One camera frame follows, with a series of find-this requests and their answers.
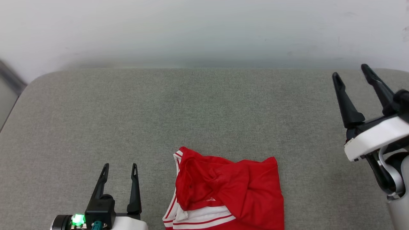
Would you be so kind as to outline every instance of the teal connector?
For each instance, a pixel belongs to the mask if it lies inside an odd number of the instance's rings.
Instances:
[[[91,230],[102,230],[103,223],[101,221],[94,222]]]

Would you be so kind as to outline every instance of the green led light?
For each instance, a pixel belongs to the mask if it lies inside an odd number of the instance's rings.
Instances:
[[[85,223],[85,216],[81,214],[75,214],[72,218],[72,225],[80,226]]]

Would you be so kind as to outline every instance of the gray fabric surface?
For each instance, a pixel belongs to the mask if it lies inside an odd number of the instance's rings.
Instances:
[[[164,229],[180,146],[232,161],[275,156],[288,230],[392,229],[369,165],[345,156],[333,71],[47,74],[25,89],[0,133],[2,229],[48,229],[57,214],[84,212],[106,162],[116,211],[126,210],[135,162],[142,220]],[[337,71],[357,109],[381,115],[360,70]],[[407,72],[376,71],[394,91],[409,88]]]

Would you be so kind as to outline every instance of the red stripe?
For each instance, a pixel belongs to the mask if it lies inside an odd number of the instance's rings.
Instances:
[[[172,206],[171,206],[171,208],[169,209],[169,212],[168,212],[168,214],[166,215],[165,219],[168,218],[169,214],[171,213],[172,208],[173,208],[173,205],[175,204],[175,201],[176,201],[176,196],[175,196],[175,198],[173,199]]]
[[[216,220],[220,220],[220,219],[224,219],[224,218],[227,218],[227,217],[231,217],[232,215],[233,215],[233,214],[230,214],[230,215],[228,215],[228,216],[222,216],[222,217],[219,217],[219,218],[216,218],[216,219],[213,219],[213,220],[209,220],[209,221],[205,221],[205,222],[197,222],[197,223],[187,223],[187,222],[183,222],[183,223],[173,223],[173,225],[209,223],[209,222],[213,222],[213,221],[216,221]]]

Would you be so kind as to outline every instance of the folded clothing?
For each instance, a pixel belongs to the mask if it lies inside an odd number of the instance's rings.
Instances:
[[[274,157],[234,163],[186,147],[173,156],[176,189],[163,217],[166,230],[284,230],[284,199]]]

